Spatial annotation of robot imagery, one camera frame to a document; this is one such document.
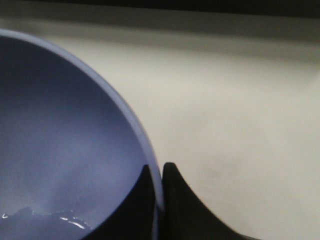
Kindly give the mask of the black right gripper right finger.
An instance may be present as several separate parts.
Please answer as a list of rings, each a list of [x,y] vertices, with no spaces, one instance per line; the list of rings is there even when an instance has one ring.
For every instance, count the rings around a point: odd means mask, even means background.
[[[173,162],[163,166],[164,240],[251,240],[217,218],[196,196]]]

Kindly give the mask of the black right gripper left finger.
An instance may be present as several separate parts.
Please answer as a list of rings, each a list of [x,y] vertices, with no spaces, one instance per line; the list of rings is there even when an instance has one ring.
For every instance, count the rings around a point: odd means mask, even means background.
[[[86,240],[155,240],[155,188],[148,165],[119,207]]]

